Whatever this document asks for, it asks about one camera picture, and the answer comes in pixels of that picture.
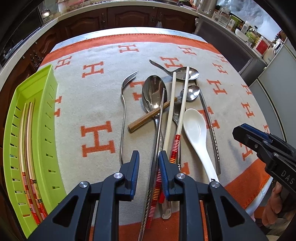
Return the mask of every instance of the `white ceramic spoon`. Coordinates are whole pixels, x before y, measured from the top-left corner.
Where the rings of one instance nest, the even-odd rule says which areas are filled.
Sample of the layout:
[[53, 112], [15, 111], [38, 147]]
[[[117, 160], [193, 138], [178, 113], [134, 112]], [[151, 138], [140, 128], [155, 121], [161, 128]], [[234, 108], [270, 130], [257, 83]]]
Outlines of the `white ceramic spoon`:
[[207, 126], [202, 114], [195, 109], [186, 110], [184, 114], [183, 127], [188, 140], [202, 162], [209, 182], [211, 182], [212, 179], [219, 182], [213, 163], [209, 153], [207, 152]]

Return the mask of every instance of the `metal thermos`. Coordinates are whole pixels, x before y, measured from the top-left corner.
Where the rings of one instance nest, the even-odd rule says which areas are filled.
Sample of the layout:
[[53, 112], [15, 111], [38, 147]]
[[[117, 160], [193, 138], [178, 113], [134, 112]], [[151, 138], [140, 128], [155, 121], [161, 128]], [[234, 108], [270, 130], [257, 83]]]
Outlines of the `metal thermos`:
[[218, 0], [201, 0], [197, 12], [209, 18], [213, 16]]

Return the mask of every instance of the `white bowl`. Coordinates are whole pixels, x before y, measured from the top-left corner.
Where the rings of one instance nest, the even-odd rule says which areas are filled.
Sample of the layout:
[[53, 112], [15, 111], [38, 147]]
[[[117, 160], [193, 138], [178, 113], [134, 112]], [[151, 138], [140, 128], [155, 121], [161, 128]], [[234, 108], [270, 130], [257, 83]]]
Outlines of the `white bowl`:
[[243, 41], [248, 41], [248, 37], [244, 35], [238, 28], [235, 30], [235, 34]]

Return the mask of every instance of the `triangular cutout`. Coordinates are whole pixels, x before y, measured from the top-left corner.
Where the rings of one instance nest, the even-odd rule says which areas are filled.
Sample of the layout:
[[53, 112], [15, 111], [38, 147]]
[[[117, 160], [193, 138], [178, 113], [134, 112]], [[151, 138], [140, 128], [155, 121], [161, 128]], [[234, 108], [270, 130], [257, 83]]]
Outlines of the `triangular cutout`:
[[69, 227], [73, 212], [78, 201], [78, 196], [73, 196], [64, 208], [53, 218], [53, 222], [64, 227]]
[[243, 216], [235, 209], [235, 207], [229, 202], [229, 200], [221, 196], [221, 202], [226, 214], [226, 219], [229, 227], [235, 227], [244, 223]]

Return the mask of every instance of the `human hand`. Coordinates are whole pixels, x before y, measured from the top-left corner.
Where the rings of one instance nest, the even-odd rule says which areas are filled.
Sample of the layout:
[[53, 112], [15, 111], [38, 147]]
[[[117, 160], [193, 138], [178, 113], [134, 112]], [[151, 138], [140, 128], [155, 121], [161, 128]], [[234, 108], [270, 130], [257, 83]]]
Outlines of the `human hand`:
[[262, 224], [264, 226], [268, 224], [274, 224], [277, 220], [277, 214], [281, 211], [283, 203], [280, 197], [280, 193], [283, 186], [276, 182], [276, 186], [272, 189], [270, 198], [262, 213]]

